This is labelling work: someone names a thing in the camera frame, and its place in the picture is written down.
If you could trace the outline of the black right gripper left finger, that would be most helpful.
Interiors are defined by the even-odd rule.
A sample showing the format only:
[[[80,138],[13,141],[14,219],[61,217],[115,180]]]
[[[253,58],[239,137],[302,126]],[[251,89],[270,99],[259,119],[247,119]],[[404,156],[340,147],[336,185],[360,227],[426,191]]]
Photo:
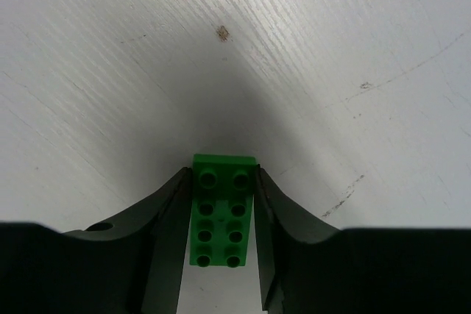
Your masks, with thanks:
[[[85,230],[67,232],[63,313],[175,313],[191,213],[192,170]]]

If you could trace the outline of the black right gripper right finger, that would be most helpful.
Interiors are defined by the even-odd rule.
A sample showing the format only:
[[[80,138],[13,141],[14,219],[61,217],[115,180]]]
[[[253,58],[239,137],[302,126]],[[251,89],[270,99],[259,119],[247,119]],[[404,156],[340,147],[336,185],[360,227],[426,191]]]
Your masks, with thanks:
[[[339,231],[290,199],[261,166],[254,216],[263,310],[322,313],[333,287],[327,263],[341,250]]]

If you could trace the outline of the green four-stud long lego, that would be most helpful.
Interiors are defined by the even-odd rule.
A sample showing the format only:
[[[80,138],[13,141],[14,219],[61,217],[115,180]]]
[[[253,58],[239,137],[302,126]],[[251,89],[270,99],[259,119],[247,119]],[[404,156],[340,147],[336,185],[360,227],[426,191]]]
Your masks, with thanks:
[[[246,265],[257,165],[254,157],[194,155],[191,265]]]

